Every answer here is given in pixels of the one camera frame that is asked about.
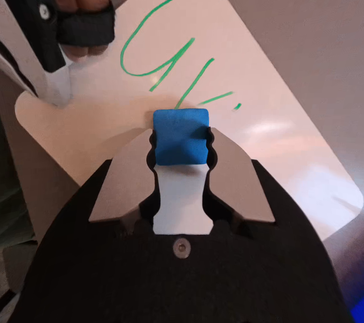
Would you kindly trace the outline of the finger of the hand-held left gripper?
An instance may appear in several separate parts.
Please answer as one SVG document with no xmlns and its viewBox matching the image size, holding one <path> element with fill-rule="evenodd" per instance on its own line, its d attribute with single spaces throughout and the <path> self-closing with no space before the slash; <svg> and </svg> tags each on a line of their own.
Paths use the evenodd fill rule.
<svg viewBox="0 0 364 323">
<path fill-rule="evenodd" d="M 33 85 L 38 98 L 55 106 L 65 106 L 72 97 L 69 74 L 70 60 L 55 72 L 43 69 L 6 0 L 0 0 L 1 53 L 11 54 L 22 74 Z"/>
<path fill-rule="evenodd" d="M 11 54 L 0 54 L 1 71 L 11 78 L 19 87 L 29 92 L 32 96 L 38 97 L 33 85 L 22 74 L 16 60 Z"/>
</svg>

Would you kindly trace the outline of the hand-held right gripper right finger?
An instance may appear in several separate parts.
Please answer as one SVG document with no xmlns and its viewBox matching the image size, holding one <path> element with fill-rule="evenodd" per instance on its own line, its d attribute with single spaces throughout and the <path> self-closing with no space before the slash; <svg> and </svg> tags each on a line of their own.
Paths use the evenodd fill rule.
<svg viewBox="0 0 364 323">
<path fill-rule="evenodd" d="M 202 207 L 215 224 L 227 222 L 234 234 L 249 235 L 248 223 L 274 225 L 275 217 L 249 155 L 217 128 L 207 130 L 209 170 Z"/>
</svg>

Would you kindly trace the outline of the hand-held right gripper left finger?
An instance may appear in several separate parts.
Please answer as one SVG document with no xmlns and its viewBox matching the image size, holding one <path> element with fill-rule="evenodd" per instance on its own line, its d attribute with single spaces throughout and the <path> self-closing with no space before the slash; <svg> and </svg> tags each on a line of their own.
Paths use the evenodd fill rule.
<svg viewBox="0 0 364 323">
<path fill-rule="evenodd" d="M 140 203 L 155 190 L 154 173 L 147 164 L 152 134 L 152 129 L 145 130 L 113 157 L 90 214 L 90 223 L 116 220 L 128 233 L 134 231 L 141 218 Z"/>
</svg>

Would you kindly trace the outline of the blue foam eraser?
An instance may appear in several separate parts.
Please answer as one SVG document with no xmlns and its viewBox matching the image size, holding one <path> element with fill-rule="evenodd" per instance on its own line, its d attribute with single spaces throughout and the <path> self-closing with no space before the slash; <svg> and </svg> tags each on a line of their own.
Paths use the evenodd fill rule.
<svg viewBox="0 0 364 323">
<path fill-rule="evenodd" d="M 209 113 L 204 108 L 154 111 L 157 165 L 206 164 L 208 128 Z"/>
</svg>

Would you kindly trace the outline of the white whiteboard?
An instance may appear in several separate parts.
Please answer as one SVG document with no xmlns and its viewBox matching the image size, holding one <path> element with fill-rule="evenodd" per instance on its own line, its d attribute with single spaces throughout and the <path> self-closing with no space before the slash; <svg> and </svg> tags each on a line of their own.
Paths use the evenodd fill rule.
<svg viewBox="0 0 364 323">
<path fill-rule="evenodd" d="M 357 217 L 363 196 L 228 0 L 127 0 L 115 40 L 70 67 L 72 101 L 23 92 L 22 127 L 82 185 L 153 112 L 207 108 L 210 125 L 260 162 L 322 241 Z"/>
</svg>

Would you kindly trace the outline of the blue plastic bin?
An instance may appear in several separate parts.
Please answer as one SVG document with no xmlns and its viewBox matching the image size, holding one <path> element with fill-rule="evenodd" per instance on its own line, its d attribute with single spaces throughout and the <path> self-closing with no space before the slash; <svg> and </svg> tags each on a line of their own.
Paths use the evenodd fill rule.
<svg viewBox="0 0 364 323">
<path fill-rule="evenodd" d="M 352 316 L 352 322 L 363 323 L 364 322 L 364 297 L 362 297 L 350 310 Z"/>
</svg>

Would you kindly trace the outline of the person's green sweatshirt torso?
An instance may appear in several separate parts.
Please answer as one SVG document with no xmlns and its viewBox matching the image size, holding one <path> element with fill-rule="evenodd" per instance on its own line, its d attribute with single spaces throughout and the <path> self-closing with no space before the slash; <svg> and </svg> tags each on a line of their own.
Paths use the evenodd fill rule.
<svg viewBox="0 0 364 323">
<path fill-rule="evenodd" d="M 7 136 L 0 124 L 0 247 L 26 243 L 35 237 Z"/>
</svg>

